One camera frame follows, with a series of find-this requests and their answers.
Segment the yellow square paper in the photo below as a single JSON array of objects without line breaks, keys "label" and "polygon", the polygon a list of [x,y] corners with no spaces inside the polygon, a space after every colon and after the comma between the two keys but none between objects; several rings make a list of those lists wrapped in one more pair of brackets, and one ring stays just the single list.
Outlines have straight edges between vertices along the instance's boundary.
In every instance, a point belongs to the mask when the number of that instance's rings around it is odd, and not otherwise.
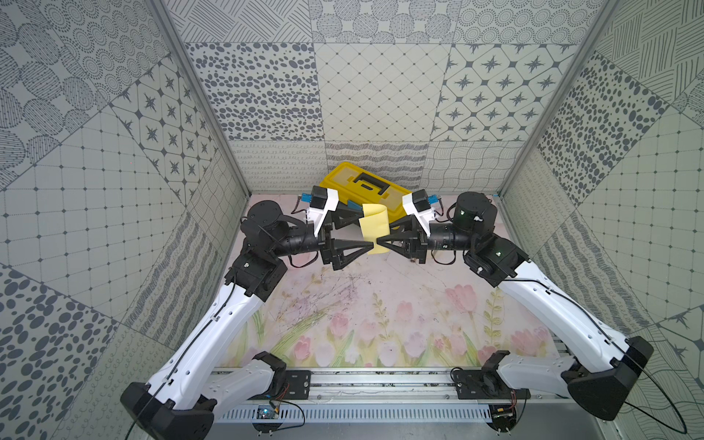
[{"label": "yellow square paper", "polygon": [[377,243],[378,238],[390,234],[388,208],[380,203],[363,203],[363,218],[359,220],[363,238],[374,245],[370,255],[385,254],[390,251]]}]

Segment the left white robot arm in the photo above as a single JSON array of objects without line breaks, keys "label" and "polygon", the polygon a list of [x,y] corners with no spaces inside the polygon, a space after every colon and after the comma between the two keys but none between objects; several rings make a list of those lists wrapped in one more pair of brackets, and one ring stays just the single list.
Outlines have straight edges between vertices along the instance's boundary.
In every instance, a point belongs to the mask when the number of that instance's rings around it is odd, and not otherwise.
[{"label": "left white robot arm", "polygon": [[311,253],[336,271],[371,251],[365,240],[335,239],[332,232],[363,218],[359,208],[314,202],[306,219],[288,216],[275,201],[253,205],[240,228],[239,256],[201,321],[147,382],[132,382],[120,401],[133,423],[153,439],[203,439],[222,415],[253,398],[275,399],[286,390],[286,364],[262,351],[243,368],[214,383],[209,377],[231,342],[264,306],[289,266]]}]

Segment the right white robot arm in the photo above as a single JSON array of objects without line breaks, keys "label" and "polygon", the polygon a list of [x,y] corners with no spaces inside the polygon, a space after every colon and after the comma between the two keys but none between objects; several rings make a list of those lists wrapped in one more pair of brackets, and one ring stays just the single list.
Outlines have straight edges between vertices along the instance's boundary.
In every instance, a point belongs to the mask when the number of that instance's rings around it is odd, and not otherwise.
[{"label": "right white robot arm", "polygon": [[619,414],[654,353],[641,337],[628,338],[601,322],[532,262],[511,240],[495,232],[497,207],[485,194],[464,192],[436,223],[424,190],[403,196],[406,216],[378,238],[381,247],[425,262],[434,250],[459,251],[469,269],[513,297],[566,344],[559,359],[493,353],[481,368],[490,389],[529,389],[571,398],[604,421]]}]

